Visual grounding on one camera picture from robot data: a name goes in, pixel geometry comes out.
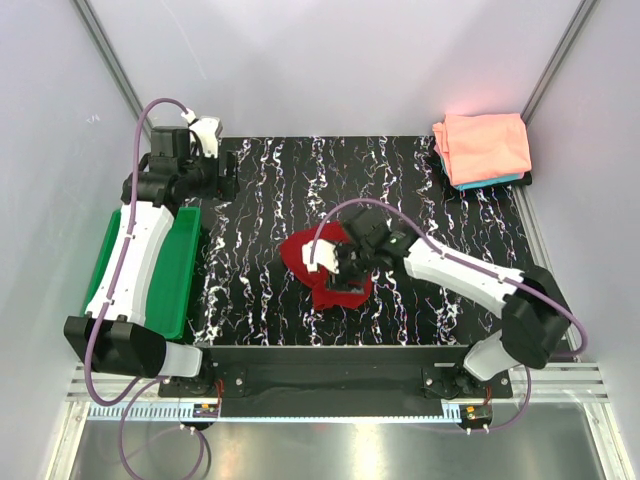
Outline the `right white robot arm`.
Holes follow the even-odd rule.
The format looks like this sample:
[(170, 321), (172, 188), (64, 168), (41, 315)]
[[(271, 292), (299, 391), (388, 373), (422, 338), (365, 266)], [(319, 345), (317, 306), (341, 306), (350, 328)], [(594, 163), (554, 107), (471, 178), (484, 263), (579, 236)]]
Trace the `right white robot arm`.
[(498, 332), (472, 344), (454, 371), (466, 396), (486, 389), (496, 374), (516, 367), (544, 368), (570, 326), (569, 309), (551, 273), (501, 267), (458, 252), (419, 233), (409, 223), (392, 230), (371, 209), (341, 222), (342, 241), (315, 238), (309, 268), (324, 267), (331, 291), (359, 293), (375, 269), (437, 284), (493, 314)]

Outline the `red t shirt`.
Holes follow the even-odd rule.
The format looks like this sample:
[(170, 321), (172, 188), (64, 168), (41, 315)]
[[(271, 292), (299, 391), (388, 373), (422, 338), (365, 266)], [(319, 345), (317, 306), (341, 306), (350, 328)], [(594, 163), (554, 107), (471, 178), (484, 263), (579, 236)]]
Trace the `red t shirt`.
[[(297, 231), (290, 235), (280, 246), (280, 256), (284, 265), (292, 271), (294, 277), (306, 287), (311, 289), (312, 304), (316, 311), (322, 311), (333, 307), (357, 309), (362, 306), (369, 294), (339, 293), (328, 291), (326, 282), (330, 272), (323, 267), (316, 273), (309, 273), (302, 261), (302, 246), (313, 241), (318, 227)], [(324, 239), (334, 244), (340, 242), (349, 243), (350, 240), (339, 222), (330, 222), (323, 228), (319, 239)]]

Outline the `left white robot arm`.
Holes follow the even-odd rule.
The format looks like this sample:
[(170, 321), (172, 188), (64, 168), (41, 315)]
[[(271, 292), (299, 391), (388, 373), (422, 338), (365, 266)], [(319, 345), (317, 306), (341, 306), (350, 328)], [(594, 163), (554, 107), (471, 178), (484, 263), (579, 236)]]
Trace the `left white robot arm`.
[(188, 198), (233, 201), (237, 160), (220, 150), (222, 124), (197, 117), (184, 127), (155, 127), (151, 149), (135, 160), (122, 186), (120, 221), (106, 267), (82, 315), (70, 316), (64, 336), (88, 374), (181, 377), (196, 396), (215, 386), (202, 351), (149, 327), (148, 295), (157, 261)]

